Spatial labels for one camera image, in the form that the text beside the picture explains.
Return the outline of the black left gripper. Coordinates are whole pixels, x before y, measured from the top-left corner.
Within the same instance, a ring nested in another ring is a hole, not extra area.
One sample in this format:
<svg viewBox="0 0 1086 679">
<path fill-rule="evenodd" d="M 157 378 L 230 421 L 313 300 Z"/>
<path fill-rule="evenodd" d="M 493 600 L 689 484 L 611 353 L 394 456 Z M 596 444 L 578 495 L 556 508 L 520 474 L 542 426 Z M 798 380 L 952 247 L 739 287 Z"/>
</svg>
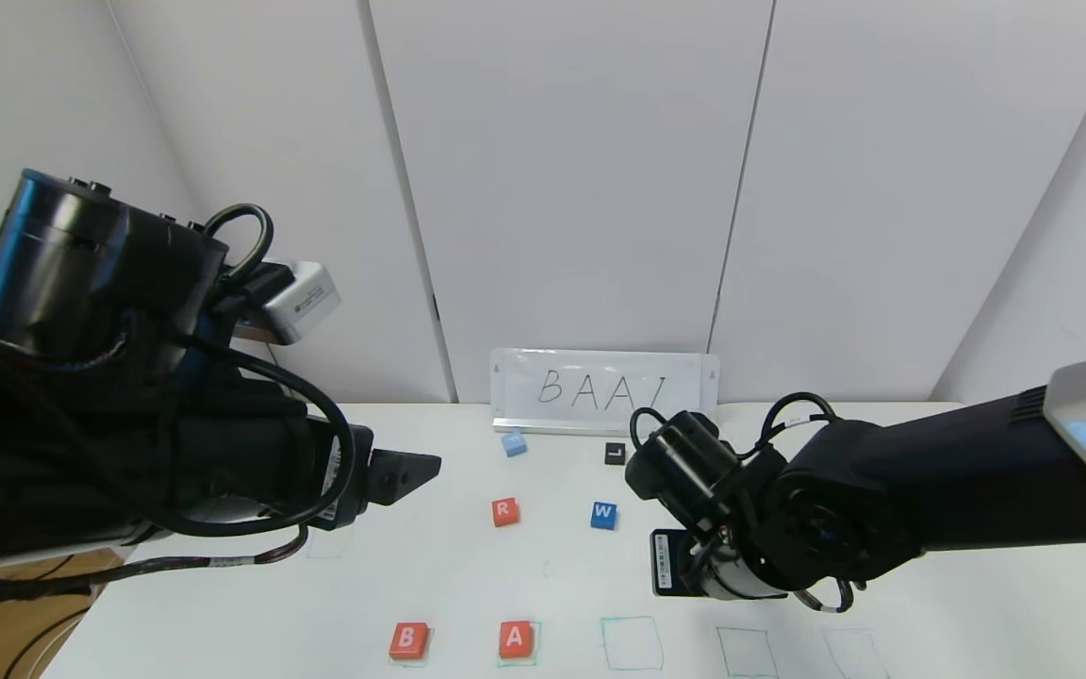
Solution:
<svg viewBox="0 0 1086 679">
<path fill-rule="evenodd" d="M 372 433 L 306 414 L 247 424 L 225 447 L 225 517 L 288 520 L 333 530 L 345 527 L 366 502 L 392 506 L 435 480 L 441 458 L 374 450 Z"/>
</svg>

